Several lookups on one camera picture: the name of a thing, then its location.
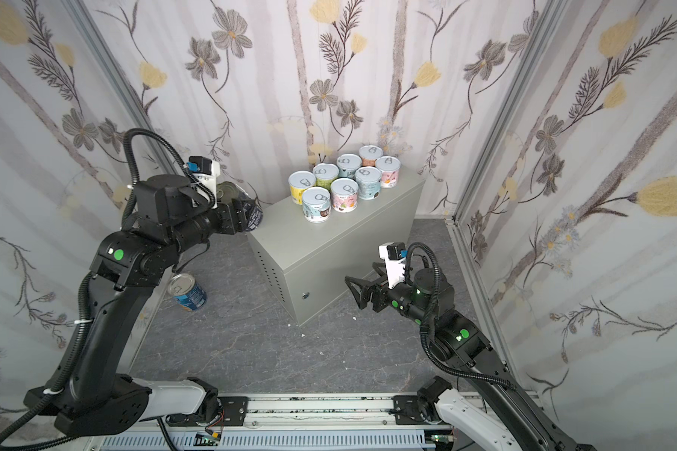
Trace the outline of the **yellow labelled can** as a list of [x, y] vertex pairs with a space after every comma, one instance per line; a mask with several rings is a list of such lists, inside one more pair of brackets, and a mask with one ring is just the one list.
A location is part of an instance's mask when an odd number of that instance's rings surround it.
[[316, 185], [316, 177], [310, 171], [299, 170], [293, 172], [293, 174], [289, 176], [288, 182], [291, 191], [291, 200], [297, 205], [302, 205], [304, 191]]

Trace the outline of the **light blue can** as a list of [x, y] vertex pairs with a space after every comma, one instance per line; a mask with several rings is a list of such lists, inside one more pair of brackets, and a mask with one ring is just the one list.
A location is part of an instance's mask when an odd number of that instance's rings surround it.
[[358, 185], [358, 197], [361, 200], [372, 200], [381, 192], [382, 172], [374, 166], [363, 166], [357, 169], [355, 181]]

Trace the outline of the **pink labelled white-lid can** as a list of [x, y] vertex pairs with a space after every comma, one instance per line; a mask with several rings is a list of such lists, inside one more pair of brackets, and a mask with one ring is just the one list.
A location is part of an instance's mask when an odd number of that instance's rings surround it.
[[353, 212], [358, 203], [358, 185], [348, 178], [334, 180], [330, 186], [332, 208], [336, 212]]

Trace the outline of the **blue labelled tin can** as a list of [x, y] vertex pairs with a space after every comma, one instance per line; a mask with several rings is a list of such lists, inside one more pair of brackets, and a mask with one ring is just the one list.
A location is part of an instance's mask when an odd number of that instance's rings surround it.
[[191, 274], [175, 274], [175, 276], [172, 276], [167, 285], [167, 292], [180, 306], [188, 311], [199, 310], [207, 301], [205, 291]]

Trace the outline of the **green labelled can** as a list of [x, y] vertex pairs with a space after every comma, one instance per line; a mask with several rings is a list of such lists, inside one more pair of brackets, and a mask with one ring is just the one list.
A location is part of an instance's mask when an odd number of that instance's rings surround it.
[[331, 184], [339, 177], [340, 169], [334, 163], [319, 163], [313, 169], [316, 186], [331, 191]]

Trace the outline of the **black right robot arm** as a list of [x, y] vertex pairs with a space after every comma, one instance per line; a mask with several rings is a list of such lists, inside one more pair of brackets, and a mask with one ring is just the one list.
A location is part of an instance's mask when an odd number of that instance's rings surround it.
[[419, 325], [419, 341], [441, 371], [465, 379], [498, 416], [522, 450], [592, 450], [579, 443], [533, 401], [499, 358], [479, 327], [459, 313], [454, 289], [444, 274], [420, 270], [410, 282], [389, 287], [383, 272], [372, 281], [344, 278], [359, 308], [375, 312], [388, 307]]

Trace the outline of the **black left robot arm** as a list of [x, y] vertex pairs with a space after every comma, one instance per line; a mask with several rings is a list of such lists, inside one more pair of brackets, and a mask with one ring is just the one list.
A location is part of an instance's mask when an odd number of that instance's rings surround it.
[[24, 402], [52, 416], [68, 437], [116, 435], [138, 421], [185, 415], [212, 423], [222, 413], [216, 389], [190, 378], [148, 383], [118, 373], [138, 314], [182, 253], [214, 234], [249, 229], [253, 202], [230, 183], [210, 201], [189, 178], [153, 176], [135, 184], [137, 209], [99, 245], [78, 293], [79, 319], [54, 376]]

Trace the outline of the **dark blue tomato can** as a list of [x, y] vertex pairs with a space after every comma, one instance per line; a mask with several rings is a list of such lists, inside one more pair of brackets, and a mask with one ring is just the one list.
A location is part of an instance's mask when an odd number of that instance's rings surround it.
[[263, 221], [263, 209], [246, 191], [233, 182], [221, 182], [216, 185], [216, 195], [220, 203], [231, 205], [238, 218], [237, 230], [250, 232]]

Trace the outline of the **teal labelled white-lid can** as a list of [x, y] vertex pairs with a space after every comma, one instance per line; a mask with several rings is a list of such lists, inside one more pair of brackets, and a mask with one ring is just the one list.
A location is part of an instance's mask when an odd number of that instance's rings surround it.
[[336, 166], [342, 179], [354, 179], [355, 173], [362, 167], [363, 161], [357, 154], [346, 153], [338, 156]]

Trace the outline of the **pink fruit labelled can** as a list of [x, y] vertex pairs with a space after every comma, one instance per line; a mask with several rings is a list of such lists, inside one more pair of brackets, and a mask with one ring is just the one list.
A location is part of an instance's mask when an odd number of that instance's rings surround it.
[[392, 156], [382, 156], [375, 161], [375, 167], [381, 172], [381, 187], [393, 188], [398, 183], [402, 164], [400, 160]]

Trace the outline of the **orange labelled can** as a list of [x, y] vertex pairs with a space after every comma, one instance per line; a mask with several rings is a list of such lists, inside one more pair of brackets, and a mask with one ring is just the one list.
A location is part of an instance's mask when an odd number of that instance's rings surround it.
[[362, 166], [375, 166], [376, 161], [384, 155], [384, 151], [375, 145], [362, 146], [358, 150], [358, 156], [361, 158]]

